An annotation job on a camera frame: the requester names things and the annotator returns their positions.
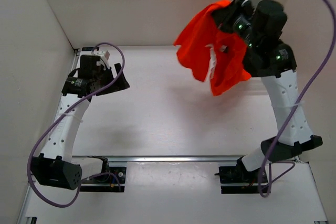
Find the orange shorts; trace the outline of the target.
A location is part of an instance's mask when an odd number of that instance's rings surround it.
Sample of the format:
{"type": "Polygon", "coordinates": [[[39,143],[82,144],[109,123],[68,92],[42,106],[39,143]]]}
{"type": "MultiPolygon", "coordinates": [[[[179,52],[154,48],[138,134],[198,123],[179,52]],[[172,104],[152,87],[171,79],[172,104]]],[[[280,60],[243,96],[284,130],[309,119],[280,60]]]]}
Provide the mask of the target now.
{"type": "Polygon", "coordinates": [[[221,0],[206,6],[185,26],[174,42],[179,63],[191,69],[193,77],[210,80],[214,96],[251,78],[243,66],[247,46],[237,34],[220,31],[211,14],[226,7],[230,0],[221,0]]]}

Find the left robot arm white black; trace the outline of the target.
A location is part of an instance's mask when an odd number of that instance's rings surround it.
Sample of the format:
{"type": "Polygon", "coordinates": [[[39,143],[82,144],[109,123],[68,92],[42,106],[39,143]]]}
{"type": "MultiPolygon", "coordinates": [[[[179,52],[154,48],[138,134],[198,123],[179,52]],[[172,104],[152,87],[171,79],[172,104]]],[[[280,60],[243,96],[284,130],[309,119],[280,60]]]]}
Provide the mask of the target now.
{"type": "Polygon", "coordinates": [[[105,95],[129,88],[121,64],[113,68],[108,63],[107,50],[81,55],[79,67],[71,71],[62,88],[58,115],[60,122],[47,135],[47,141],[38,156],[31,159],[30,171],[41,185],[76,189],[83,178],[93,176],[105,182],[110,169],[102,157],[90,156],[78,164],[72,162],[72,150],[82,117],[90,105],[87,97],[105,95]]]}

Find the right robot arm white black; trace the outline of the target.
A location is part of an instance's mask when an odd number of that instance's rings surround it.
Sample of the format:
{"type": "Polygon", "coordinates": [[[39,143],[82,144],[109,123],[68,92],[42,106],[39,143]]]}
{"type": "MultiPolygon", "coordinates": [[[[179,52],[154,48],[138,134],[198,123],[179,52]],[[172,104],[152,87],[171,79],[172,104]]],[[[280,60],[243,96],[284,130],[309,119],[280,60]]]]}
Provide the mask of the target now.
{"type": "Polygon", "coordinates": [[[249,0],[233,0],[214,11],[212,17],[221,31],[239,36],[247,46],[244,70],[261,78],[277,128],[283,126],[291,109],[297,108],[269,157],[266,153],[273,138],[262,141],[259,148],[239,158],[226,177],[233,182],[247,182],[257,177],[264,159],[269,163],[284,161],[321,146],[322,138],[313,134],[297,102],[296,60],[291,47],[280,39],[287,21],[283,6],[273,0],[262,0],[256,7],[249,0]]]}

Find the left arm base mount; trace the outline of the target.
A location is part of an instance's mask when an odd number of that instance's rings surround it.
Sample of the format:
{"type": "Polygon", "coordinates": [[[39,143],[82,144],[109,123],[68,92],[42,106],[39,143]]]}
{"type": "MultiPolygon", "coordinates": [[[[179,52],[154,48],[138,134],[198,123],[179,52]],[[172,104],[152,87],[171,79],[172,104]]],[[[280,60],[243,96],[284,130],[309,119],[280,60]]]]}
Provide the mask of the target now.
{"type": "Polygon", "coordinates": [[[127,168],[111,166],[102,156],[87,156],[80,161],[83,168],[81,192],[123,193],[127,168]]]}

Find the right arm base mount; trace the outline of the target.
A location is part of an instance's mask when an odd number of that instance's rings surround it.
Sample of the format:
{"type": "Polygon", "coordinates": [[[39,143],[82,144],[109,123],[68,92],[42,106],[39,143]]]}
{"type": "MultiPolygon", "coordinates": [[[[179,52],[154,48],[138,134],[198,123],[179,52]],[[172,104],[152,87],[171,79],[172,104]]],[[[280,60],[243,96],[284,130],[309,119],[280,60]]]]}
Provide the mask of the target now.
{"type": "Polygon", "coordinates": [[[219,177],[222,186],[222,194],[257,194],[258,190],[258,174],[260,168],[248,171],[243,162],[242,157],[236,161],[235,166],[220,166],[215,176],[219,177]]]}

